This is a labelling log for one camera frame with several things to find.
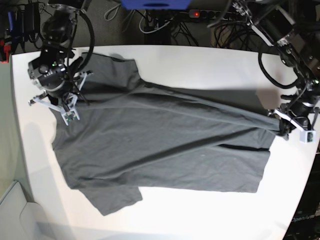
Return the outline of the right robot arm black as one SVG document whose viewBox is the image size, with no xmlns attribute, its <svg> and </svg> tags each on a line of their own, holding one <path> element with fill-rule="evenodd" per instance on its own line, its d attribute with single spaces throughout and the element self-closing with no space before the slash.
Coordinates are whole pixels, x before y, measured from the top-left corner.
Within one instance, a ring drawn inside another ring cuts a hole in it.
<svg viewBox="0 0 320 240">
<path fill-rule="evenodd" d="M 95 46 L 93 25 L 87 16 L 89 0 L 50 0 L 53 15 L 42 27 L 43 42 L 40 56 L 28 64 L 28 74 L 33 84 L 45 90 L 55 106 L 67 106 L 70 97 L 82 97 L 80 79 L 75 75 L 89 63 Z M 81 17 L 89 31 L 89 50 L 85 57 L 74 57 L 73 43 L 77 32 L 78 17 Z"/>
</svg>

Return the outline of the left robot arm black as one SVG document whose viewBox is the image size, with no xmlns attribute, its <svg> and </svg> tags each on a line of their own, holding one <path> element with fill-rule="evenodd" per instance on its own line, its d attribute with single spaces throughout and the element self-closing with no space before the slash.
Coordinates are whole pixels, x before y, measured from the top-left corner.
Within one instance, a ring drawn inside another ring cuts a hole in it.
<svg viewBox="0 0 320 240">
<path fill-rule="evenodd" d="M 258 63 L 263 74 L 281 89 L 296 88 L 296 95 L 283 95 L 288 100 L 283 111 L 292 118 L 306 118 L 320 99 L 320 31 L 318 22 L 296 21 L 284 0 L 234 0 L 232 6 L 246 19 L 246 24 L 267 46 L 277 49 L 282 62 L 293 68 L 297 79 L 284 85 L 269 75 Z"/>
</svg>

